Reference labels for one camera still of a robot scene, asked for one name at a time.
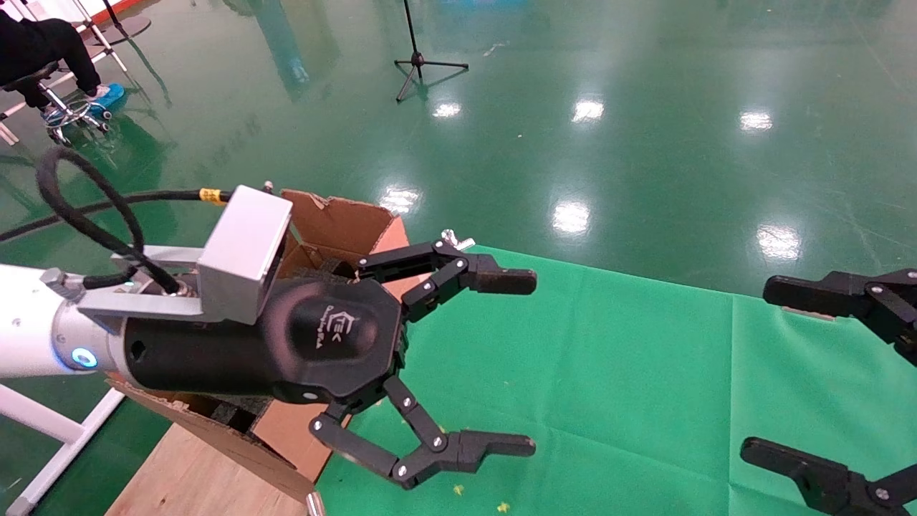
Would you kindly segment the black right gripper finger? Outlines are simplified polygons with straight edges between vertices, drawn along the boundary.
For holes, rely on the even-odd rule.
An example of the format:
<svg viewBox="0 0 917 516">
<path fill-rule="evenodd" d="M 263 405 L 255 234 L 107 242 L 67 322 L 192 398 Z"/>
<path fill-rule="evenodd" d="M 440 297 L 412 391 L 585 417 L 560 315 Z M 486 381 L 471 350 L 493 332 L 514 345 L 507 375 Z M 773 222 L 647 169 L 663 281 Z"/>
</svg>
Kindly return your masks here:
<svg viewBox="0 0 917 516">
<path fill-rule="evenodd" d="M 910 515 L 916 500 L 916 464 L 870 481 L 844 464 L 773 443 L 746 439 L 740 457 L 747 464 L 791 479 L 805 504 L 829 515 Z"/>
<path fill-rule="evenodd" d="M 879 277 L 832 271 L 818 281 L 770 277 L 762 293 L 773 306 L 852 317 L 916 366 L 916 271 Z"/>
</svg>

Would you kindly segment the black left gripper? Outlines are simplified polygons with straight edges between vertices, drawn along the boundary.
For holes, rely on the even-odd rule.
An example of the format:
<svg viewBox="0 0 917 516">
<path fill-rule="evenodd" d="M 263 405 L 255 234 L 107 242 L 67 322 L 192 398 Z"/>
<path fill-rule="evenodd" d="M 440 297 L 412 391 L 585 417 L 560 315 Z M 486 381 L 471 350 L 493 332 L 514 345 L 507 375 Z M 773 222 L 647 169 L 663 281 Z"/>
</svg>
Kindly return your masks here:
<svg viewBox="0 0 917 516">
<path fill-rule="evenodd" d="M 335 401 L 312 419 L 311 434 L 406 490 L 442 472 L 473 474 L 492 454 L 536 453 L 534 441 L 521 434 L 442 431 L 397 376 L 381 392 L 419 441 L 406 457 L 347 430 L 342 421 L 353 411 L 336 402 L 358 398 L 392 372 L 402 305 L 403 319 L 416 323 L 463 290 L 529 296 L 537 288 L 535 271 L 501 267 L 490 254 L 468 254 L 436 239 L 370 254 L 358 261 L 357 275 L 374 281 L 279 280 L 251 325 L 132 317 L 123 333 L 124 378 L 148 390 Z M 400 301 L 380 285 L 422 275 Z"/>
</svg>

